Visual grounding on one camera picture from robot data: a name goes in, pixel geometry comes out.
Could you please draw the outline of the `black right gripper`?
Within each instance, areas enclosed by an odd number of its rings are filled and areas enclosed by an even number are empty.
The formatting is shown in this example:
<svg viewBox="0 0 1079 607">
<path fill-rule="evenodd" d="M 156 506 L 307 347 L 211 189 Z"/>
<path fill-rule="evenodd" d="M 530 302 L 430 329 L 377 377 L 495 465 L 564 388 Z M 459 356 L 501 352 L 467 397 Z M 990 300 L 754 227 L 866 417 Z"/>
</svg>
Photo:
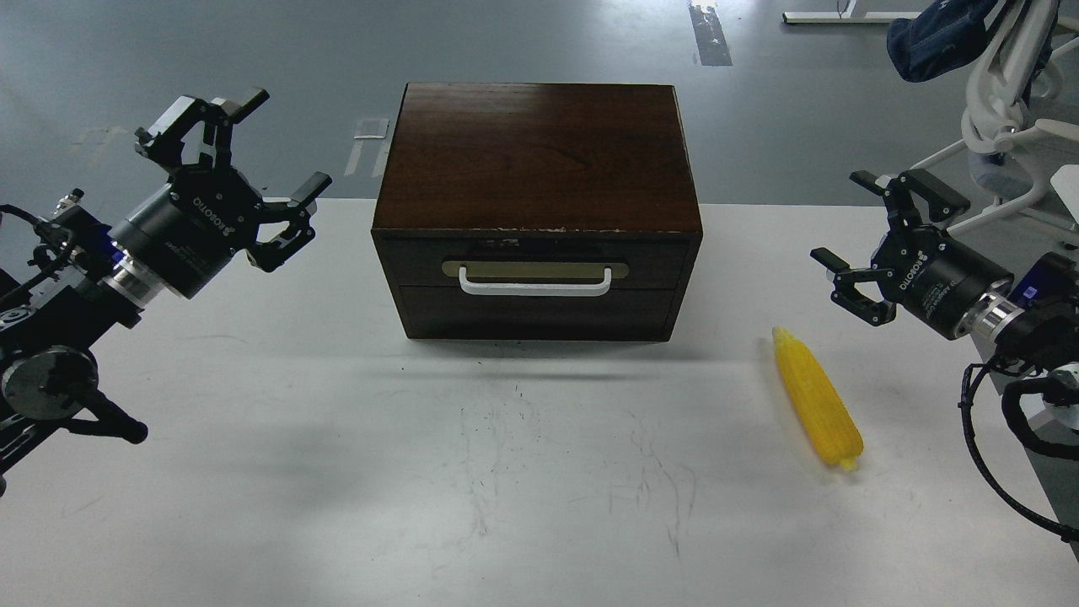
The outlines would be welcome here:
<svg viewBox="0 0 1079 607">
<path fill-rule="evenodd" d="M 927 169 L 894 177 L 855 170 L 849 180 L 880 197 L 889 232 L 871 259 L 874 268 L 853 270 L 827 247 L 810 250 L 832 273 L 833 303 L 871 326 L 893 322 L 898 304 L 950 341 L 969 333 L 979 301 L 1014 281 L 991 258 L 928 226 L 960 218 L 971 202 Z M 883 300 L 861 293 L 860 282 L 877 282 Z"/>
</svg>

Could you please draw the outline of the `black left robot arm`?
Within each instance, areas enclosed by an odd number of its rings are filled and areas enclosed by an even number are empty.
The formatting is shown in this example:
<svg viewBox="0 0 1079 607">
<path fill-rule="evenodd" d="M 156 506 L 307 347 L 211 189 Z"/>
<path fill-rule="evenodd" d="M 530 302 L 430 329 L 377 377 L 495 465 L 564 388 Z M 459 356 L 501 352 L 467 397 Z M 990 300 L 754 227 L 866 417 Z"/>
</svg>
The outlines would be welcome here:
<svg viewBox="0 0 1079 607">
<path fill-rule="evenodd" d="M 331 178 L 313 173 L 292 196 L 267 201 L 232 162 L 234 128 L 267 97 L 181 96 L 138 128 L 137 153 L 167 180 L 115 226 L 81 207 L 81 189 L 53 218 L 4 205 L 39 244 L 33 277 L 3 273 L 3 471 L 59 430 L 146 441 L 146 424 L 101 392 L 92 345 L 117 325 L 137 325 L 161 291 L 196 296 L 240 252 L 273 272 L 312 242 Z"/>
</svg>

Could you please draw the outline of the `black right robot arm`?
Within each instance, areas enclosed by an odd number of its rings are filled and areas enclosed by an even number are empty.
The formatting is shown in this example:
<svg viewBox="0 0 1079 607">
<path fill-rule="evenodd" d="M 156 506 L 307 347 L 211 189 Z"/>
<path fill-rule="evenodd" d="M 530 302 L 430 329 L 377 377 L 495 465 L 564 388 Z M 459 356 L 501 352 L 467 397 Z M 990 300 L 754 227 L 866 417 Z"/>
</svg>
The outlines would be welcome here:
<svg viewBox="0 0 1079 607">
<path fill-rule="evenodd" d="M 812 259 L 832 274 L 832 301 L 868 325 L 894 321 L 905 308 L 950 341 L 976 334 L 994 343 L 1006 365 L 1044 370 L 1005 389 L 1001 409 L 1017 441 L 1036 454 L 1076 460 L 1076 446 L 1044 442 L 1029 426 L 1021 395 L 1049 406 L 1076 406 L 1076 273 L 1064 257 L 1042 258 L 1033 280 L 1014 276 L 952 237 L 941 222 L 970 203 L 932 173 L 888 178 L 856 170 L 851 180 L 879 196 L 888 231 L 868 268 L 853 270 L 825 247 Z"/>
</svg>

